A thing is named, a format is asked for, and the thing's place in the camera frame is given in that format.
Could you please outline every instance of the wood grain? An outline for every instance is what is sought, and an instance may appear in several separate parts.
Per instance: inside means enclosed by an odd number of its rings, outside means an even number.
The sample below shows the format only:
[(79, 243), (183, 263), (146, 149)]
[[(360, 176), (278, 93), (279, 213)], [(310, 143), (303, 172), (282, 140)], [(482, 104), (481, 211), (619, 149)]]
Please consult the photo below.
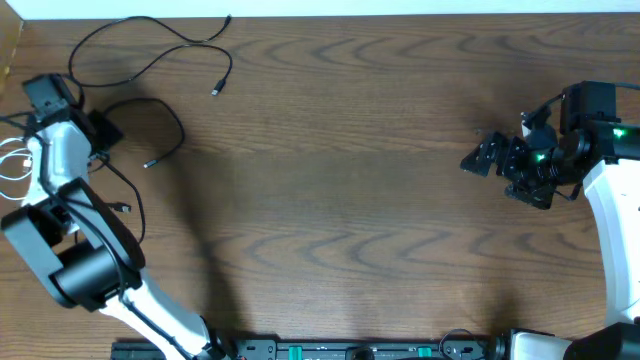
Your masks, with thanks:
[[(221, 20), (168, 22), (206, 37)], [(64, 72), (103, 23), (27, 23), (1, 112), (27, 108), (20, 83)], [(212, 326), (283, 338), (510, 326), (579, 337), (602, 326), (605, 305), (586, 200), (538, 211), (458, 165), (569, 84), (640, 82), (639, 35), (638, 15), (234, 19), (216, 41), (235, 60), (220, 96), (209, 93), (226, 58), (189, 49), (88, 98), (104, 109), (158, 96), (182, 117), (184, 148), (143, 169), (177, 140), (175, 125), (153, 105), (118, 110), (127, 139), (113, 159), (144, 199), (150, 272)], [(78, 54), (77, 75), (120, 79), (177, 43), (122, 24)], [(637, 122), (637, 96), (619, 94), (626, 121)], [(135, 202), (106, 171), (92, 186)], [(140, 230), (136, 214), (122, 219)], [(6, 241), (0, 257), (0, 357), (106, 358), (112, 341), (138, 338), (57, 306)]]

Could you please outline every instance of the table surface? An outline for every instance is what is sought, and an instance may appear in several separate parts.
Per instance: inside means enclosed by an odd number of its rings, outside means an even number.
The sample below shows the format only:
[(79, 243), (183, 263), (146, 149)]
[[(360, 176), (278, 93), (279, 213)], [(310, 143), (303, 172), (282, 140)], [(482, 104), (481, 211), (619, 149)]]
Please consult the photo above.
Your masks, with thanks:
[[(192, 37), (221, 24), (167, 22)], [(27, 109), (20, 83), (65, 72), (75, 43), (104, 23), (28, 22), (0, 113)], [(79, 52), (76, 73), (121, 79), (178, 43), (150, 22), (122, 24)], [(215, 44), (234, 57), (218, 97), (227, 59), (210, 49), (87, 89), (98, 109), (156, 96), (182, 118), (184, 147), (143, 169), (177, 141), (176, 125), (159, 106), (117, 110), (126, 139), (112, 160), (142, 194), (150, 273), (211, 326), (325, 339), (601, 328), (604, 274), (584, 197), (536, 210), (459, 163), (491, 131), (518, 134), (521, 111), (569, 84), (640, 82), (640, 15), (234, 19)], [(629, 122), (638, 95), (619, 92)], [(107, 170), (91, 184), (135, 205)], [(3, 214), (15, 207), (0, 202)], [(120, 217), (139, 233), (136, 206)], [(139, 338), (58, 306), (4, 239), (0, 258), (1, 358), (105, 359), (111, 342)]]

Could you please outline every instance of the brown wooden surface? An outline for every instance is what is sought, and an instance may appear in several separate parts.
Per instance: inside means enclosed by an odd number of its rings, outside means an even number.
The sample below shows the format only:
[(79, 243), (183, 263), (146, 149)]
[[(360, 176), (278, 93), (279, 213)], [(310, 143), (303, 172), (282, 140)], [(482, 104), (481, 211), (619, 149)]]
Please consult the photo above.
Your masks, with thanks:
[[(73, 45), (103, 23), (26, 24), (0, 113), (27, 108), (20, 82), (64, 72)], [(221, 21), (169, 23), (205, 37)], [(120, 79), (176, 43), (123, 24), (79, 53), (77, 75)], [(184, 121), (185, 147), (143, 169), (173, 144), (175, 125), (153, 106), (114, 113), (127, 139), (113, 162), (142, 193), (148, 268), (171, 296), (215, 327), (283, 338), (601, 327), (586, 200), (538, 211), (458, 165), (488, 132), (517, 134), (520, 112), (566, 85), (640, 82), (640, 16), (235, 19), (216, 44), (235, 60), (217, 98), (226, 58), (204, 49), (174, 53), (130, 86), (88, 91), (102, 109), (158, 96)], [(620, 115), (637, 119), (639, 94), (619, 95)], [(135, 202), (108, 171), (92, 186)], [(122, 219), (138, 233), (137, 213)], [(112, 341), (138, 338), (58, 306), (6, 241), (0, 257), (1, 358), (104, 359)]]

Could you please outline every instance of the white wall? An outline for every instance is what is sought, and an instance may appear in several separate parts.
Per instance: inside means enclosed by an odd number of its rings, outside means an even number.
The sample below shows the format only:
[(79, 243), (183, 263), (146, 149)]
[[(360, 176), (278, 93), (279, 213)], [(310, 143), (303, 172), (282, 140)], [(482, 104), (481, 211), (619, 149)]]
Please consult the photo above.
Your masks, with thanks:
[(640, 0), (7, 0), (25, 20), (640, 12)]

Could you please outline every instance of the cable connector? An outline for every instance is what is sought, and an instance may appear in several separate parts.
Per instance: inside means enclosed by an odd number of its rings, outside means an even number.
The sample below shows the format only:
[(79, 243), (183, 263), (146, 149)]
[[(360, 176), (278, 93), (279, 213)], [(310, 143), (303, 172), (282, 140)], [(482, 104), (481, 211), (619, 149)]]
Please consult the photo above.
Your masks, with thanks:
[(158, 160), (151, 160), (151, 161), (148, 161), (148, 162), (144, 163), (144, 165), (142, 165), (142, 166), (145, 169), (148, 169), (148, 168), (152, 167), (153, 165), (155, 165), (157, 163), (158, 163)]
[(227, 84), (227, 79), (223, 78), (222, 80), (218, 81), (218, 83), (216, 84), (216, 87), (213, 88), (213, 91), (211, 92), (211, 95), (213, 96), (218, 96), (218, 94), (220, 93), (220, 91), (222, 91), (222, 88)]
[(125, 204), (123, 202), (116, 203), (107, 203), (107, 206), (111, 208), (113, 211), (121, 212), (128, 214), (131, 212), (131, 205)]

